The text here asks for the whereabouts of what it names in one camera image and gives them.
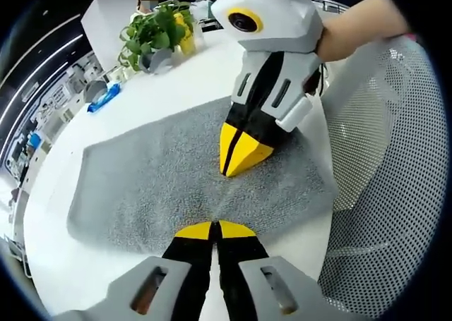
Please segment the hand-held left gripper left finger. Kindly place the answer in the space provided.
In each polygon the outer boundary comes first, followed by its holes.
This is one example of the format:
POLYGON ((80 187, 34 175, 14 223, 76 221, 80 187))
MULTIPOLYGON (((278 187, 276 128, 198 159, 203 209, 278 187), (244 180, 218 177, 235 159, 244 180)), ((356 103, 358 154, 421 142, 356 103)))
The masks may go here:
POLYGON ((54 320, 198 320, 210 284, 210 222, 178 231, 162 257, 150 256, 124 273, 103 300, 54 320))

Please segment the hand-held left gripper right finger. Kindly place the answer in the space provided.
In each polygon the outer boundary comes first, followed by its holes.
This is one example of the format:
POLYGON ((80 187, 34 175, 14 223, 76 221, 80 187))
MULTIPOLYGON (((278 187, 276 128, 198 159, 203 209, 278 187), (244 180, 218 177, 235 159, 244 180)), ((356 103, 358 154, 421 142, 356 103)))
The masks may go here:
POLYGON ((271 257, 248 227, 217 223, 220 288, 231 320, 356 320, 330 305, 311 277, 271 257))

